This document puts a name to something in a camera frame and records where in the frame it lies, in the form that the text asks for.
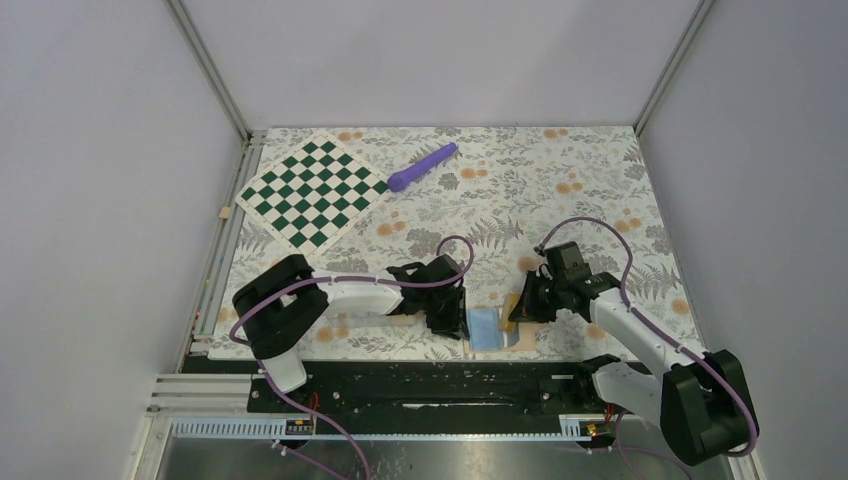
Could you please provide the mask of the yellow credit card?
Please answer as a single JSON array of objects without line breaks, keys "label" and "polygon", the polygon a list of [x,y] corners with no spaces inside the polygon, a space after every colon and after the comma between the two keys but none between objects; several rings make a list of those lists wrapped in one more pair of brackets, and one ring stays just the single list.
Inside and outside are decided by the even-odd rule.
[{"label": "yellow credit card", "polygon": [[518,305],[520,295],[511,292],[504,297],[504,302],[501,308],[500,319],[498,321],[498,329],[504,333],[512,333],[515,331],[516,322],[510,319],[510,315]]}]

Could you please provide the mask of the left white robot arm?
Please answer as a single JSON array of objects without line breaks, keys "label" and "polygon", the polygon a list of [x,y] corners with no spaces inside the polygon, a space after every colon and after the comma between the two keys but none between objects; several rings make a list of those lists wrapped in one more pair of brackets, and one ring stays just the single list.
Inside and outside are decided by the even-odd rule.
[{"label": "left white robot arm", "polygon": [[296,411],[311,388],[296,345],[319,318],[423,314],[433,334],[462,340],[469,334],[463,277],[447,254],[364,275],[316,270],[293,254],[233,295],[238,320],[231,331],[243,333],[241,344],[273,384],[272,398]]}]

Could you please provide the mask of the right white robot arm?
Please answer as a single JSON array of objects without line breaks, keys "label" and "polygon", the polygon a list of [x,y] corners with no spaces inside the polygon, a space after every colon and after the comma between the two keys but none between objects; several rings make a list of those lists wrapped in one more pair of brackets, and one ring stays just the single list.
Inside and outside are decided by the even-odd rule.
[{"label": "right white robot arm", "polygon": [[650,422],[690,466],[752,450],[759,426],[734,354],[697,353],[671,337],[628,300],[623,280],[593,272],[576,243],[535,251],[544,261],[527,273],[510,320],[552,322],[567,310],[614,337],[641,365],[612,354],[581,362],[573,386],[579,407],[597,412],[611,404]]}]

